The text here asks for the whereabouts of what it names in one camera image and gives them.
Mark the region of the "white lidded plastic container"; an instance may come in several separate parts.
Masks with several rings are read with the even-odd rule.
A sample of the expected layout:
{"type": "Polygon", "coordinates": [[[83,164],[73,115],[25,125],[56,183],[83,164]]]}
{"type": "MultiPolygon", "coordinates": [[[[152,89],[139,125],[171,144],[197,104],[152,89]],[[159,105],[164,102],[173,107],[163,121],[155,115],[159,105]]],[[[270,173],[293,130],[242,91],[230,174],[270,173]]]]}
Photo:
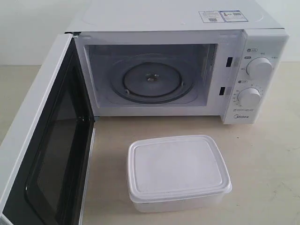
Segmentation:
{"type": "Polygon", "coordinates": [[[225,161],[207,135],[139,140],[127,153],[129,198],[139,212],[211,207],[232,190],[225,161]]]}

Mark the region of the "white microwave door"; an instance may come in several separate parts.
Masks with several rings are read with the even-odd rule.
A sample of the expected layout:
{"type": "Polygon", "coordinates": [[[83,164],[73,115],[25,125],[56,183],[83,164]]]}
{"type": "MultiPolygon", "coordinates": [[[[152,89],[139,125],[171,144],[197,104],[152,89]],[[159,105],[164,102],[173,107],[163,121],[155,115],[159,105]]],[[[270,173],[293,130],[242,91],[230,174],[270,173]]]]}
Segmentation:
{"type": "Polygon", "coordinates": [[[94,122],[75,38],[59,35],[0,146],[1,224],[82,224],[94,122]]]}

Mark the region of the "glass microwave turntable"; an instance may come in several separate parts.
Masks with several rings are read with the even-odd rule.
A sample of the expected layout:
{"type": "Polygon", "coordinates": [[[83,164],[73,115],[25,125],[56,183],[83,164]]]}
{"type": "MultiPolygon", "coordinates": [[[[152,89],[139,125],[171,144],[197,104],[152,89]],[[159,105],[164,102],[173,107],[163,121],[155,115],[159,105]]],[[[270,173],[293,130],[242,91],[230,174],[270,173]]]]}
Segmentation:
{"type": "Polygon", "coordinates": [[[140,54],[116,62],[108,72],[120,97],[140,104],[163,104],[186,95],[196,71],[187,61],[163,54],[140,54]]]}

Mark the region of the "white microwave oven body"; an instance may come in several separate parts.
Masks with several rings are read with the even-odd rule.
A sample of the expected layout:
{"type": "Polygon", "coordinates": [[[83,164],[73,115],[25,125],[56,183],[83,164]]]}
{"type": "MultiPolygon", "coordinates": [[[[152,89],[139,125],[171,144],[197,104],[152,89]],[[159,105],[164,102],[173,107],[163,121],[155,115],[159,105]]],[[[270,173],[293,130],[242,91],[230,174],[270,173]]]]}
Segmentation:
{"type": "Polygon", "coordinates": [[[75,38],[95,117],[219,116],[224,124],[252,124],[265,100],[288,34],[254,0],[93,0],[66,33],[75,38]],[[204,23],[199,11],[239,10],[248,22],[204,23]],[[140,104],[111,88],[108,72],[140,54],[163,54],[187,61],[196,71],[193,88],[163,104],[140,104]],[[246,67],[265,57],[271,75],[250,79],[246,67]],[[255,88],[255,107],[239,104],[238,94],[255,88]]]}

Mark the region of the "printed paper instruction sheet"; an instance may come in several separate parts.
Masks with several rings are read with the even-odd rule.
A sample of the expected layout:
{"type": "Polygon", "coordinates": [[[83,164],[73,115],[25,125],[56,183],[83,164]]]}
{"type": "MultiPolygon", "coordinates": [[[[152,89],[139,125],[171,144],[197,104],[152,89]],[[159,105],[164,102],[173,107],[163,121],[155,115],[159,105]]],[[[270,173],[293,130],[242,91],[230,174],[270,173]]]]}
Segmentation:
{"type": "Polygon", "coordinates": [[[199,11],[204,23],[239,23],[248,19],[239,10],[199,11]]]}

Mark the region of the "lower white control knob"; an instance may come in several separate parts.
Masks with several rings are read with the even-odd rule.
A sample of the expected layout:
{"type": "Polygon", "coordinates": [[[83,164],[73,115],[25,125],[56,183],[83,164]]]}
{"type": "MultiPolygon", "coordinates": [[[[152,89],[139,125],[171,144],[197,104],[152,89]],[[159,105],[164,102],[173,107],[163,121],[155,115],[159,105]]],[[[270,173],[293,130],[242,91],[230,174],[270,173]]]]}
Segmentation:
{"type": "Polygon", "coordinates": [[[241,106],[255,107],[260,103],[261,95],[255,88],[247,88],[238,94],[238,101],[241,106]]]}

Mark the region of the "white control knob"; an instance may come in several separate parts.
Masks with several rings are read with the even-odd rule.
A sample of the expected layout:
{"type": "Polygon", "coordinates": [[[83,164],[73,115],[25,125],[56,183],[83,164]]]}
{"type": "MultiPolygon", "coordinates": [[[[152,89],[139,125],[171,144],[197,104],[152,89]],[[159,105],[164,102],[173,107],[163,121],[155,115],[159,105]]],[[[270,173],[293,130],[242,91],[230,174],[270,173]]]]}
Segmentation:
{"type": "Polygon", "coordinates": [[[273,65],[265,57],[255,58],[250,61],[246,67],[246,72],[250,79],[261,79],[265,76],[271,75],[273,71],[273,65]]]}
{"type": "Polygon", "coordinates": [[[238,94],[238,101],[241,106],[255,107],[260,103],[261,95],[255,88],[247,88],[238,94]]]}

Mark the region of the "upper white control knob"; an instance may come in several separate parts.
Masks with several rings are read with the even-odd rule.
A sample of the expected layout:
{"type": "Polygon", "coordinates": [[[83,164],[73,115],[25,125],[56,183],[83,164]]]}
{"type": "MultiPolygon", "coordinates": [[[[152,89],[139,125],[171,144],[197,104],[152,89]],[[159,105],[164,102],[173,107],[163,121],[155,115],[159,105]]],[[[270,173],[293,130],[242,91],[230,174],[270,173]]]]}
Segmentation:
{"type": "Polygon", "coordinates": [[[261,79],[265,76],[271,75],[273,71],[273,65],[265,57],[255,58],[250,61],[246,67],[246,72],[250,79],[261,79]]]}

